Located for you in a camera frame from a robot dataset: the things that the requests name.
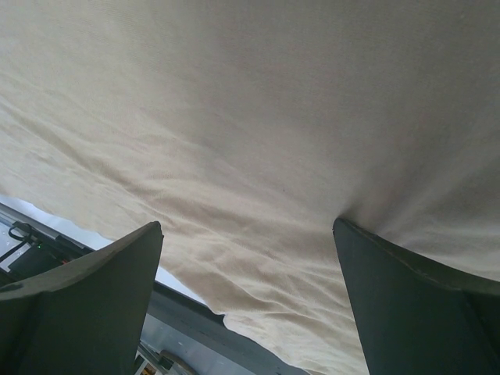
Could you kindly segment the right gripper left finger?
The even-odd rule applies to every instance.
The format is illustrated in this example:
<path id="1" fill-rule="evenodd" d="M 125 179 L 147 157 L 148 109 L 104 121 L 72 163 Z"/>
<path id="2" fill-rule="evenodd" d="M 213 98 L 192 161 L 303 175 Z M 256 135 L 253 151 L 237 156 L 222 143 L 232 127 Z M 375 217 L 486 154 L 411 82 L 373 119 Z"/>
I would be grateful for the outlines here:
<path id="1" fill-rule="evenodd" d="M 1 289 L 3 374 L 132 374 L 163 246 L 151 222 Z"/>

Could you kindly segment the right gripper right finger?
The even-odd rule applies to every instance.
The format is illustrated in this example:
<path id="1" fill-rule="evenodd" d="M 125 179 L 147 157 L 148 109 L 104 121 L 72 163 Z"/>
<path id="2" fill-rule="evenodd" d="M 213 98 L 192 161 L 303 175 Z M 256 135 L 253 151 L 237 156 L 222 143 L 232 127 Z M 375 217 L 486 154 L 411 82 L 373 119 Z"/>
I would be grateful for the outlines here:
<path id="1" fill-rule="evenodd" d="M 497 374 L 499 283 L 337 218 L 333 235 L 371 374 Z"/>

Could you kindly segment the beige t shirt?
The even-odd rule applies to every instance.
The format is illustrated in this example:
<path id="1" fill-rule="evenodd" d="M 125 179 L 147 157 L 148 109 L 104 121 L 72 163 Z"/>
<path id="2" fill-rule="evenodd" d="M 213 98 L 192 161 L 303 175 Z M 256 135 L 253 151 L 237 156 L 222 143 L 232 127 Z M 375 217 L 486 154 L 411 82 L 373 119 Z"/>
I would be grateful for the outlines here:
<path id="1" fill-rule="evenodd" d="M 337 217 L 499 276 L 499 4 L 4 1 L 1 193 L 159 221 L 227 328 L 365 374 Z"/>

